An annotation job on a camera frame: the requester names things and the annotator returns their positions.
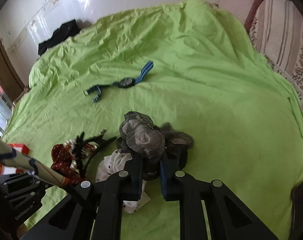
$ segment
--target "gray mesh fabric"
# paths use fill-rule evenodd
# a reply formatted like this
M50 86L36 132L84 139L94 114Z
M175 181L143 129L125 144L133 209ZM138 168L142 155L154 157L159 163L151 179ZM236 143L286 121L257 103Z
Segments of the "gray mesh fabric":
M119 127L122 140L117 140L121 152L143 156L143 179L151 180L158 177L159 162L165 151L166 143L184 145L190 149L193 139L186 133L177 132L169 123L160 128L154 126L148 115L130 111L125 114L125 121Z

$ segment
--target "green bedsheet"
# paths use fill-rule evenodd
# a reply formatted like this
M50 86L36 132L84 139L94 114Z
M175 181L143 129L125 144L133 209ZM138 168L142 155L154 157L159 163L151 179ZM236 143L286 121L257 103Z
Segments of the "green bedsheet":
M94 84L138 76L148 60L154 68L142 83L105 89L96 104L84 96ZM290 191L303 180L303 113L293 87L227 11L188 0L104 17L47 51L29 83L5 142L25 143L50 166L54 144L82 131L119 136L124 114L139 111L194 138L186 172L222 180L280 240L288 238ZM91 179L101 158L90 165ZM159 179L147 183L146 193L149 203L124 214L122 239L179 239L178 202L162 199ZM49 189L28 227L64 196Z

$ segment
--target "pink pillow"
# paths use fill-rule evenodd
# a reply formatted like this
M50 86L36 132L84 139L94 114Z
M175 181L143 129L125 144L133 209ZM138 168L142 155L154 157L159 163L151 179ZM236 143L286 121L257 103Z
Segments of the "pink pillow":
M220 0L218 7L234 14L244 25L247 33L249 33L256 11L263 1L264 0Z

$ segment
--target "wooden door frame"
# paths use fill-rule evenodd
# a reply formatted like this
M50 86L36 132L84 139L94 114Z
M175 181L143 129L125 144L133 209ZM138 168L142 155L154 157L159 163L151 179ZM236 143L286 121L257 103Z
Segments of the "wooden door frame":
M13 102L23 91L24 84L13 68L0 39L0 86Z

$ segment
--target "white wall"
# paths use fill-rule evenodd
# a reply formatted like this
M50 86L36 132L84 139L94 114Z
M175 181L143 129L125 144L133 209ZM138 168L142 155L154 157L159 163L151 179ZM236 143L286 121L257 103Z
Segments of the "white wall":
M177 3L181 0L8 0L0 11L0 37L21 80L37 60L38 44L63 22L77 19L84 26L122 10Z

